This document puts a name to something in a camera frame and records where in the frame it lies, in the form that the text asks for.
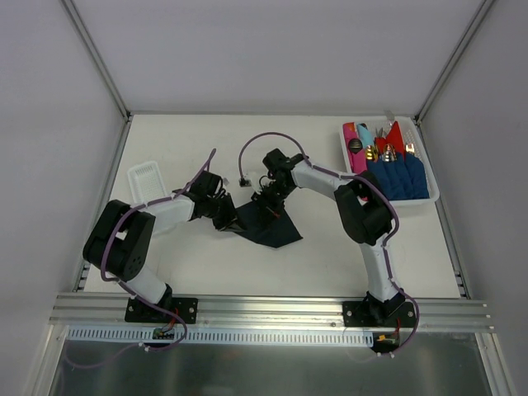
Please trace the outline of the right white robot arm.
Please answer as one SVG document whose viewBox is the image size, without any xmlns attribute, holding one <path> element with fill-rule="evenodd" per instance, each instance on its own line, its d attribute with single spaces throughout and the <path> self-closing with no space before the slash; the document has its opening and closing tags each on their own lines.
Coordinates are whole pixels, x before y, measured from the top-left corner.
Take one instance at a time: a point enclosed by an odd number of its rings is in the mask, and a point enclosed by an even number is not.
<svg viewBox="0 0 528 396">
<path fill-rule="evenodd" d="M 333 200 L 346 235 L 360 246 L 368 278 L 366 296 L 353 316 L 382 327 L 390 325 L 406 299 L 389 254 L 389 240 L 398 231 L 399 220 L 374 175 L 331 171 L 301 153 L 287 157 L 278 148 L 264 157 L 263 164 L 269 182 L 252 194 L 259 225 L 265 227 L 285 217 L 285 199 L 296 189 Z"/>
</svg>

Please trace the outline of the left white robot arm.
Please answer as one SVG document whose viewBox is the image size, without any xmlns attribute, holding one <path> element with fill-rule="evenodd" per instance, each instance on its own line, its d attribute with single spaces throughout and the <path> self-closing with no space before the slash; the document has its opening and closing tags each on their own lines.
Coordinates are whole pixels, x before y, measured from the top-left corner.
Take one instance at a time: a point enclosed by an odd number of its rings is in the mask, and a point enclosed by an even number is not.
<svg viewBox="0 0 528 396">
<path fill-rule="evenodd" d="M 144 304 L 155 322 L 172 312 L 172 289 L 148 269 L 151 239 L 180 223 L 207 218 L 220 232 L 246 229 L 222 177 L 203 171 L 181 190 L 135 207 L 112 200 L 106 204 L 82 250 L 86 262 L 104 281 L 116 282 Z"/>
</svg>

